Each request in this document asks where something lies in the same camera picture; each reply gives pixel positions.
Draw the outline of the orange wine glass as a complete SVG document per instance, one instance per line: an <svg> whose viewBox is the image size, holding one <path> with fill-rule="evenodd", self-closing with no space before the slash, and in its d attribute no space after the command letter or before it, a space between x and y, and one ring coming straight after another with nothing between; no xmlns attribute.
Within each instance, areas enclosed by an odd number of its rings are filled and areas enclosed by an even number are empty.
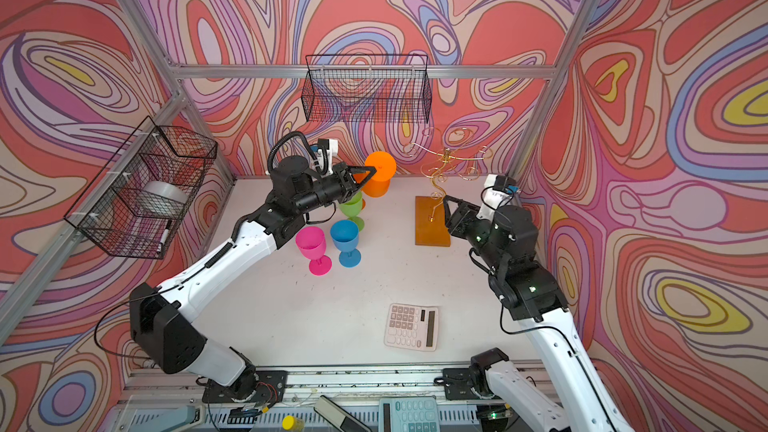
<svg viewBox="0 0 768 432"><path fill-rule="evenodd" d="M387 152L377 151L366 158L365 165L374 167L376 172L363 187L363 192L372 198L384 196L388 192L391 179L397 171L395 159Z"/></svg>

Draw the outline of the green wine glass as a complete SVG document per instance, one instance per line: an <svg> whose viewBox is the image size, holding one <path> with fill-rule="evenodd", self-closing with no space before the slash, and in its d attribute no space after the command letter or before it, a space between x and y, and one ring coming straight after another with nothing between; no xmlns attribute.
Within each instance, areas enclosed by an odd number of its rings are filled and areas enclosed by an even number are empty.
<svg viewBox="0 0 768 432"><path fill-rule="evenodd" d="M353 222L359 231L362 231L365 222L359 217L364 206L364 199L361 192L356 193L349 201L341 203L339 208L344 216Z"/></svg>

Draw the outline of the gold wire rack wooden base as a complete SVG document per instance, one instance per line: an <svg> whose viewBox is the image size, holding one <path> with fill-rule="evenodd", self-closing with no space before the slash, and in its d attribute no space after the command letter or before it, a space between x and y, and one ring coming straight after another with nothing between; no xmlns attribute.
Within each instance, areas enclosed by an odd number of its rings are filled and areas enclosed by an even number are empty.
<svg viewBox="0 0 768 432"><path fill-rule="evenodd" d="M420 173L430 182L432 191L428 196L416 196L414 200L414 242L420 247L448 247L451 235L445 226L444 199L447 195L443 184L449 177L458 177L464 181L475 181L480 177L480 165L493 152L487 146L481 146L475 153L468 155L465 150L473 140L475 130L460 126L448 132L447 144L431 146L435 137L442 140L443 132L437 127L425 129L423 139L413 139L406 147L409 158L419 154L430 159L428 164L420 166Z"/></svg>

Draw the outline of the blue wine glass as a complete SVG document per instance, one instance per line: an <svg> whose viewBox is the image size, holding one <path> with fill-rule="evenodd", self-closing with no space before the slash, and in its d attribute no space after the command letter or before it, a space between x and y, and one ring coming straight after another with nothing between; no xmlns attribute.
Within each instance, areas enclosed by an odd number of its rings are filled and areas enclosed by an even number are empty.
<svg viewBox="0 0 768 432"><path fill-rule="evenodd" d="M346 268L354 268L362 259L357 249L359 243L358 226L350 220L336 222L330 229L331 239L340 252L339 263Z"/></svg>

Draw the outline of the magenta wine glass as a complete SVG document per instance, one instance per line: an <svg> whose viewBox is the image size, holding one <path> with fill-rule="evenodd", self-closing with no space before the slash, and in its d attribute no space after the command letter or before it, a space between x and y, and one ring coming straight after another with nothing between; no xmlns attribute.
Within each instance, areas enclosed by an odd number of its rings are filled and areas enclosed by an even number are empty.
<svg viewBox="0 0 768 432"><path fill-rule="evenodd" d="M315 226L304 227L295 237L299 252L309 260L309 271L312 275L323 276L332 268L332 261L326 255L325 232Z"/></svg>

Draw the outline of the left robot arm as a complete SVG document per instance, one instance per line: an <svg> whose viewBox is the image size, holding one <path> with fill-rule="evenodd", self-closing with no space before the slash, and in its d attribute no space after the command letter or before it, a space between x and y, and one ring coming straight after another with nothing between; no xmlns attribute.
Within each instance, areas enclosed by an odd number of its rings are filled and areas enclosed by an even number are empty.
<svg viewBox="0 0 768 432"><path fill-rule="evenodd" d="M334 159L332 143L310 144L301 132L277 141L267 156L272 184L265 202L241 216L230 237L186 270L157 286L142 283L128 299L130 338L166 374L189 372L252 400L259 378L245 355L199 332L194 322L228 285L278 251L312 211L349 201L377 174L373 166Z"/></svg>

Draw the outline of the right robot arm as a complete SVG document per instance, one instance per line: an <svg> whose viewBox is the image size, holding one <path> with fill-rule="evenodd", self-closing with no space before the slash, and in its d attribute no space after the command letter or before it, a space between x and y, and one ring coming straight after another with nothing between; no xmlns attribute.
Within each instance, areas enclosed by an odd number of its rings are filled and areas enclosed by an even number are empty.
<svg viewBox="0 0 768 432"><path fill-rule="evenodd" d="M488 278L502 317L526 337L557 393L550 399L498 348L473 356L472 385L497 397L533 431L629 431L579 337L564 293L537 260L538 229L530 212L512 203L477 206L447 196L445 225L470 245L471 261Z"/></svg>

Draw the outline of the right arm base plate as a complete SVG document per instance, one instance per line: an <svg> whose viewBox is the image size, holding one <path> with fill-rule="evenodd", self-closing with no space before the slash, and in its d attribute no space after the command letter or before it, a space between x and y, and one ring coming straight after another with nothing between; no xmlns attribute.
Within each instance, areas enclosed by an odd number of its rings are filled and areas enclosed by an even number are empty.
<svg viewBox="0 0 768 432"><path fill-rule="evenodd" d="M480 399L476 391L478 373L472 368L444 368L435 383L442 385L448 401Z"/></svg>

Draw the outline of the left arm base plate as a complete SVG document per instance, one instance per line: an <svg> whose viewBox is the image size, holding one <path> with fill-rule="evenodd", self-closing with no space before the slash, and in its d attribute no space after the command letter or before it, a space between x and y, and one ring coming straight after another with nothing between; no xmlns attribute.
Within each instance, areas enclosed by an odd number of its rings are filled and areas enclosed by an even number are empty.
<svg viewBox="0 0 768 432"><path fill-rule="evenodd" d="M207 379L202 402L205 404L274 405L283 401L288 371L256 370L245 379L237 379L231 386L222 386Z"/></svg>

